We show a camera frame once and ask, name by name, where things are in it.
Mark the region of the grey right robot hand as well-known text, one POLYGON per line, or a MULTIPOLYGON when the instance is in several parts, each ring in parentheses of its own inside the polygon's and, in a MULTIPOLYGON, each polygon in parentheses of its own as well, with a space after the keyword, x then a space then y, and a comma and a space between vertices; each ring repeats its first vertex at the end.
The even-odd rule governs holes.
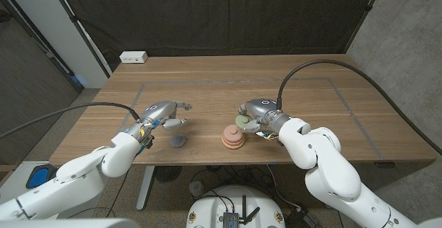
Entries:
POLYGON ((242 128, 245 133, 256 133, 263 128, 270 128, 274 133, 279 134, 282 125, 290 119, 288 114, 277 109, 276 101, 264 98, 245 102, 239 107, 238 113, 252 118, 242 128))

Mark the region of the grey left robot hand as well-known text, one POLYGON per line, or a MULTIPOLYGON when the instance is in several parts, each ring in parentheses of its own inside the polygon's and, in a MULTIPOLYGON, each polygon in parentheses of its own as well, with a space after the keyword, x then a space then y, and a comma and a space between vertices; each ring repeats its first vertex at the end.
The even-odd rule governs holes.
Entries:
POLYGON ((186 102, 162 101, 148 107, 131 127, 125 130, 138 142, 144 140, 151 134, 153 129, 162 126, 163 129, 171 130, 188 122, 186 118, 177 118, 177 109, 183 108, 186 111, 192 106, 186 102))

